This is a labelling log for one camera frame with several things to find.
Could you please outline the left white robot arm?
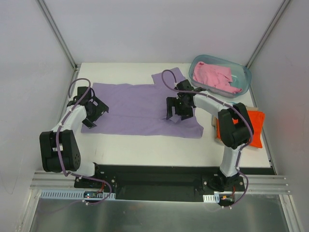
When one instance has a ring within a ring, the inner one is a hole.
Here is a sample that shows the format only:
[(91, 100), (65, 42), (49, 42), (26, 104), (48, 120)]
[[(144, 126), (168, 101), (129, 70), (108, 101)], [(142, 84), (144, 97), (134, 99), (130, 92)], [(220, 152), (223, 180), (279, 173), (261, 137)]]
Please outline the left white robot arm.
[(74, 134), (81, 125), (94, 128), (95, 121), (108, 111), (91, 87), (78, 87), (59, 123), (39, 136), (44, 171), (86, 176), (85, 182), (91, 188), (99, 187), (102, 176), (96, 172), (95, 163), (82, 160)]

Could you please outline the purple t shirt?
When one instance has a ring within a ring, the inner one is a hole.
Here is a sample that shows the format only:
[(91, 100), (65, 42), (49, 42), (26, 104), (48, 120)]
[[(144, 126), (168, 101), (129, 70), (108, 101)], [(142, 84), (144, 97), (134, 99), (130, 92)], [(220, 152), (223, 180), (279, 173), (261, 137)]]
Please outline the purple t shirt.
[(109, 107), (109, 112), (96, 121), (96, 127), (89, 129), (82, 126), (81, 132), (201, 138), (204, 128), (196, 117), (181, 120), (179, 116), (173, 116), (166, 119), (166, 98), (177, 94), (169, 87), (174, 82), (185, 80), (180, 69), (153, 74), (152, 79), (153, 84), (147, 85), (94, 83), (96, 97)]

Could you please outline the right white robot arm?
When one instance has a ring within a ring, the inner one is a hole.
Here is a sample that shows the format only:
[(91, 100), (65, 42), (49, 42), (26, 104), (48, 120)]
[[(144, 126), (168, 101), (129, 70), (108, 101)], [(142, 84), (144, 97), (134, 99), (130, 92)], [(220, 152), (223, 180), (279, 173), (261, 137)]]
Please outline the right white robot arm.
[(219, 192), (229, 190), (240, 175), (242, 150), (253, 140), (254, 129), (246, 106), (219, 100), (203, 88), (193, 88), (188, 80), (177, 83), (172, 90), (177, 92), (177, 96), (166, 98), (166, 119), (174, 115), (180, 116), (181, 120), (189, 119), (193, 117), (194, 108), (202, 109), (218, 119), (224, 154), (218, 174), (207, 181), (207, 186)]

